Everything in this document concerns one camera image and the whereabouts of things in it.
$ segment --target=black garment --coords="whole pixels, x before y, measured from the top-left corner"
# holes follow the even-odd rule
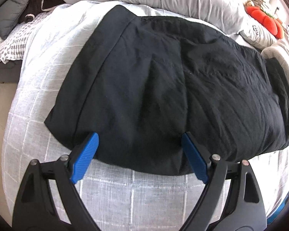
[[[279,105],[289,85],[268,76],[271,62],[206,25],[116,6],[75,59],[45,124],[69,149],[97,132],[96,159],[140,172],[191,173],[186,131],[224,159],[249,159],[289,144],[289,102]]]

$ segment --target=checkered blanket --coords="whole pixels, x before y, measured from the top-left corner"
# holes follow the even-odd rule
[[[8,38],[0,42],[0,61],[6,64],[9,60],[22,60],[28,37],[49,14],[51,12],[40,13],[32,22],[17,25]]]

